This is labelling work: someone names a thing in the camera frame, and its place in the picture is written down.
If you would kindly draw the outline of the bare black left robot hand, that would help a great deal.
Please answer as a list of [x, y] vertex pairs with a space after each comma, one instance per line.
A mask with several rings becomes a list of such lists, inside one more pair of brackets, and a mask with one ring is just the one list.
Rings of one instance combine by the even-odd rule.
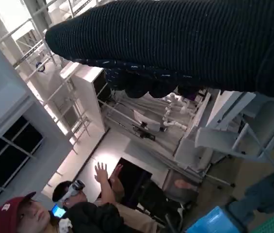
[[240, 200], [231, 197], [228, 202], [214, 207], [197, 220], [187, 233], [246, 233], [255, 214], [274, 212], [274, 173], [248, 187]]

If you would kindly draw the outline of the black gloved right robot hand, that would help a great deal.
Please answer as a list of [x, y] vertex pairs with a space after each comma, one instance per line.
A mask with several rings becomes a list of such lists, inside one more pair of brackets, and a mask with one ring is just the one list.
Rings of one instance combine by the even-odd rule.
[[57, 55], [101, 67], [110, 88], [274, 98], [274, 0], [117, 0], [47, 30]]

